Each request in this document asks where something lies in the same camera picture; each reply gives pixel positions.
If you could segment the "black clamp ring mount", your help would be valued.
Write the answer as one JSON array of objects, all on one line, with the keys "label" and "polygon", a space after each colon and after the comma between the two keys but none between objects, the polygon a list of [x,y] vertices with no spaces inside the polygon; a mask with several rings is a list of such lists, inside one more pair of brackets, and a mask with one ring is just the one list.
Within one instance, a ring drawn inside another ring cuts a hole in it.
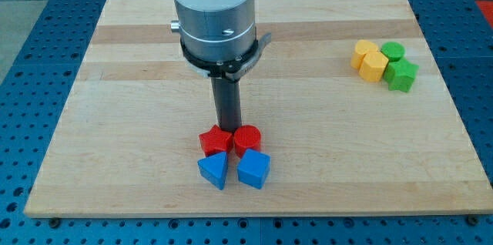
[{"label": "black clamp ring mount", "polygon": [[205,78],[226,79],[230,82],[238,82],[260,60],[263,50],[270,44],[272,35],[270,32],[263,35],[260,40],[255,40],[252,46],[242,55],[228,61],[208,62],[195,57],[180,41],[183,56],[189,63],[189,67]]}]

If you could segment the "dark cylindrical pointer rod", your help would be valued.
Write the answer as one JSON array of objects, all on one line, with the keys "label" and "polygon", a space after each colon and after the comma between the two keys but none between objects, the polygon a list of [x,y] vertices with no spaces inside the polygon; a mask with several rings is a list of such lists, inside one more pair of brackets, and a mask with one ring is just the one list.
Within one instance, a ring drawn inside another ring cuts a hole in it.
[{"label": "dark cylindrical pointer rod", "polygon": [[211,79],[216,117],[223,131],[234,133],[241,125],[240,85],[226,79]]}]

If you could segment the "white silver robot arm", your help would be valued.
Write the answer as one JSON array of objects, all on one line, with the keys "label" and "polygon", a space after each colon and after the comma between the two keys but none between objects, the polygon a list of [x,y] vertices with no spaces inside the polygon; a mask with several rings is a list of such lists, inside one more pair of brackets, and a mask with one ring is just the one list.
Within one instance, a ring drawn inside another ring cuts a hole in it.
[{"label": "white silver robot arm", "polygon": [[183,55],[211,80],[219,127],[241,125],[240,79],[260,60],[271,35],[257,36],[255,0],[174,0]]}]

